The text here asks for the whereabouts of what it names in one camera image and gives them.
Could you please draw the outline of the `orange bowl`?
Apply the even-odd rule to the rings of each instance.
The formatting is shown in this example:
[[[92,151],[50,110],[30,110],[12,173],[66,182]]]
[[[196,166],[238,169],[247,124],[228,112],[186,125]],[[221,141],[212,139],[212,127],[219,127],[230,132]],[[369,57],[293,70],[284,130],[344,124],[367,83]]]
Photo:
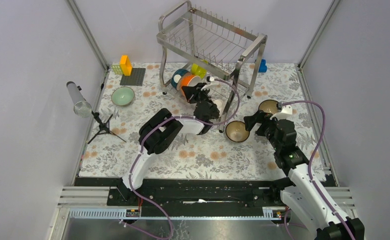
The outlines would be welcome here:
[[[198,75],[186,74],[180,79],[178,87],[182,95],[185,97],[186,95],[182,87],[194,87],[201,81],[202,79]]]

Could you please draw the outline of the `brown rimmed tan bowl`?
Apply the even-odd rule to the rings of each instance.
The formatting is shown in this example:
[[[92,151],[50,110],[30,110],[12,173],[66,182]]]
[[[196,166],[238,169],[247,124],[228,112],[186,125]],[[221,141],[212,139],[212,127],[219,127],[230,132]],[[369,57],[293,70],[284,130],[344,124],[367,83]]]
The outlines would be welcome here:
[[[229,140],[236,143],[244,142],[250,136],[250,132],[245,129],[245,123],[239,120],[228,123],[225,134]]]

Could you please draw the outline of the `dark blue bowl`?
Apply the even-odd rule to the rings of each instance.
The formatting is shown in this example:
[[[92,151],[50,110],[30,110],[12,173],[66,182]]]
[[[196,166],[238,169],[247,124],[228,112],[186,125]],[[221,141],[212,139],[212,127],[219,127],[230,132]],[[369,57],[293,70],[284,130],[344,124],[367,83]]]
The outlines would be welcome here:
[[[184,68],[180,68],[178,69],[171,77],[171,85],[175,88],[175,89],[178,89],[178,84],[180,82],[180,80],[186,76],[190,74],[190,72],[187,70],[187,69],[184,69]]]

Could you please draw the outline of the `yellow-green bowl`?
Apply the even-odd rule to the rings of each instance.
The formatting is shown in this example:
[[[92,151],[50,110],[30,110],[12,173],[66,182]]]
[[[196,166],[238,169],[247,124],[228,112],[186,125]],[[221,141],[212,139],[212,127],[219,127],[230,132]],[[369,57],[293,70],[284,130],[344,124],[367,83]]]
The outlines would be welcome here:
[[[205,75],[207,74],[207,70],[204,69],[203,67],[199,66],[196,63],[192,64],[190,72],[192,75],[199,76],[201,79],[203,79],[205,77]]]

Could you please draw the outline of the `blue tan-inside bowl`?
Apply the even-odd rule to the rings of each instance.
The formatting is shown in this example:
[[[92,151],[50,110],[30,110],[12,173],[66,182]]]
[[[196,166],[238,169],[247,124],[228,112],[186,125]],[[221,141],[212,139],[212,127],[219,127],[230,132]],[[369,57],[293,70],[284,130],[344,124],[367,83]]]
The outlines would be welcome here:
[[[274,115],[279,112],[278,103],[278,101],[272,99],[264,100],[259,104],[258,110]]]

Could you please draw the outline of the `mint green floral bowl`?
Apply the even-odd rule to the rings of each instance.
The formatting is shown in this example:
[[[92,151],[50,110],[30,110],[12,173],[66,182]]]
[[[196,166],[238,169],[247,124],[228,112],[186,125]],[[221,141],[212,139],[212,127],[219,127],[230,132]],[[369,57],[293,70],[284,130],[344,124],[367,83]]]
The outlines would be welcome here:
[[[117,106],[128,106],[133,102],[135,98],[135,92],[130,87],[117,88],[111,95],[111,101]]]

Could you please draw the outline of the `large white bowl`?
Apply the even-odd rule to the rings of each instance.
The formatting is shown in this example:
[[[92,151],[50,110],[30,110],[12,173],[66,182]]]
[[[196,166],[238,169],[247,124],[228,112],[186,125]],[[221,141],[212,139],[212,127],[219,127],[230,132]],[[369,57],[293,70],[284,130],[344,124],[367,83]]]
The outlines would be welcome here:
[[[272,116],[279,112],[278,104],[278,101],[272,99],[262,101],[258,106],[258,111],[263,112],[260,113],[259,120],[272,120]]]

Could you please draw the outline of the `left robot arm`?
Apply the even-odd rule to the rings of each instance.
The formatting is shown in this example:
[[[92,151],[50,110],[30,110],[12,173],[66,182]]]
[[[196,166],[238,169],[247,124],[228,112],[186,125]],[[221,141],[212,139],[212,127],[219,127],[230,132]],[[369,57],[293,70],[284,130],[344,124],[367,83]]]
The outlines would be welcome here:
[[[209,95],[214,83],[198,83],[182,88],[186,100],[195,104],[194,115],[173,116],[162,108],[139,130],[140,151],[128,172],[122,177],[125,186],[119,192],[119,199],[127,206],[138,199],[137,190],[143,184],[148,168],[159,154],[166,151],[179,134],[203,135],[220,117],[220,110]]]

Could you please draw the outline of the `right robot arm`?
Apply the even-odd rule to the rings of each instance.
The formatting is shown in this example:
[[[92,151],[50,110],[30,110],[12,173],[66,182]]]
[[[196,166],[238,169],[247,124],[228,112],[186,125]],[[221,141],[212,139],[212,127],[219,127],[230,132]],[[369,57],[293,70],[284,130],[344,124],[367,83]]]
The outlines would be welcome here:
[[[244,117],[244,122],[247,131],[260,124],[256,135],[270,142],[275,150],[275,162],[286,175],[274,181],[269,193],[271,203],[288,206],[317,240],[365,238],[362,221],[349,217],[309,170],[309,160],[297,146],[297,133],[292,121],[278,120],[272,114],[259,110],[252,116]]]

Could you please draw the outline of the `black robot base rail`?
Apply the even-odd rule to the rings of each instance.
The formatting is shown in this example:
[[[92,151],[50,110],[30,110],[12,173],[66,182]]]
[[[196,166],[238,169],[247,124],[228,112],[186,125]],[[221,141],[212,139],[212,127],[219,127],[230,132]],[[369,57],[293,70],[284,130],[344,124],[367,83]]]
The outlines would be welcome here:
[[[284,210],[280,192],[293,187],[287,177],[257,180],[145,179],[136,192],[112,186],[107,205],[135,207],[143,217],[262,217],[263,208]]]

